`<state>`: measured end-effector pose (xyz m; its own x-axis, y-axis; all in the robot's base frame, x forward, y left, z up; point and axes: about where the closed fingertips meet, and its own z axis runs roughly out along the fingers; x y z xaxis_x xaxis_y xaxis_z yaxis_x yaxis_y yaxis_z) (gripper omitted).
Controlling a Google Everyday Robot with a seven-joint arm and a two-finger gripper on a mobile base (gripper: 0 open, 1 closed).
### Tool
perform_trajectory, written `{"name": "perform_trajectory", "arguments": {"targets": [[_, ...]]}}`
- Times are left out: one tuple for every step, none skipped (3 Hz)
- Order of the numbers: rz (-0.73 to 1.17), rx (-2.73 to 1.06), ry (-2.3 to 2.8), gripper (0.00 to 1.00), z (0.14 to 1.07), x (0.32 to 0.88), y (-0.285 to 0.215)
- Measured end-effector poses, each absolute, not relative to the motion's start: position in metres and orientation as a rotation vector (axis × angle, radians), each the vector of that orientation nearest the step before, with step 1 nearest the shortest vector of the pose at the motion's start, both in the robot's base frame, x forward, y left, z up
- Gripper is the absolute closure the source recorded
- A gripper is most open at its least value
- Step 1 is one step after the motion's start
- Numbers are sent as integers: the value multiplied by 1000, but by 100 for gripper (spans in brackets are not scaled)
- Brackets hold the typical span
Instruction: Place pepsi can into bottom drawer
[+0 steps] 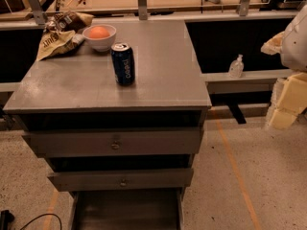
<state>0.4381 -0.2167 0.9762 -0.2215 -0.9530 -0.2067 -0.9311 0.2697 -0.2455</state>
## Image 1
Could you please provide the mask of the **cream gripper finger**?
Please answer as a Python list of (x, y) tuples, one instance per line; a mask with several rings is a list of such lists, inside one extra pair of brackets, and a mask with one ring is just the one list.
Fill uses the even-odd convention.
[(287, 129), (307, 108), (307, 73), (279, 78), (273, 86), (271, 105), (266, 116), (266, 126)]
[(284, 33), (281, 32), (279, 34), (276, 34), (274, 37), (272, 37), (267, 42), (265, 42), (263, 46), (261, 47), (261, 52), (267, 55), (271, 55), (271, 56), (275, 54), (279, 54), (281, 52), (283, 36), (284, 36)]

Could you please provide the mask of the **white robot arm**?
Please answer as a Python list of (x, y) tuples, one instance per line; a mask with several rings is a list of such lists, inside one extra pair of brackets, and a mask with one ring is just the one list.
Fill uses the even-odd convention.
[(276, 81), (267, 113), (270, 127), (289, 128), (307, 108), (307, 5), (283, 32), (263, 44), (261, 52), (279, 54), (282, 65), (293, 71), (285, 80)]

